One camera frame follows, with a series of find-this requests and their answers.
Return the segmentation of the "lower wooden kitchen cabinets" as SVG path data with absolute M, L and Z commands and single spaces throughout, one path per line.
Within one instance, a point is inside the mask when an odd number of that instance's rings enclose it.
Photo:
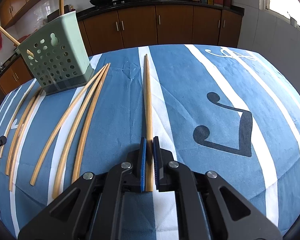
M 207 44 L 237 47 L 243 12 L 205 5 L 151 3 L 77 18 L 90 57 L 99 53 L 155 44 Z M 36 79 L 20 54 L 0 74 L 5 93 Z

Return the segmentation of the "green perforated utensil holder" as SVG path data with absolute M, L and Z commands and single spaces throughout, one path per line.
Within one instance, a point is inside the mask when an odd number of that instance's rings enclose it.
M 84 86 L 93 77 L 75 11 L 47 23 L 17 49 L 47 95 Z

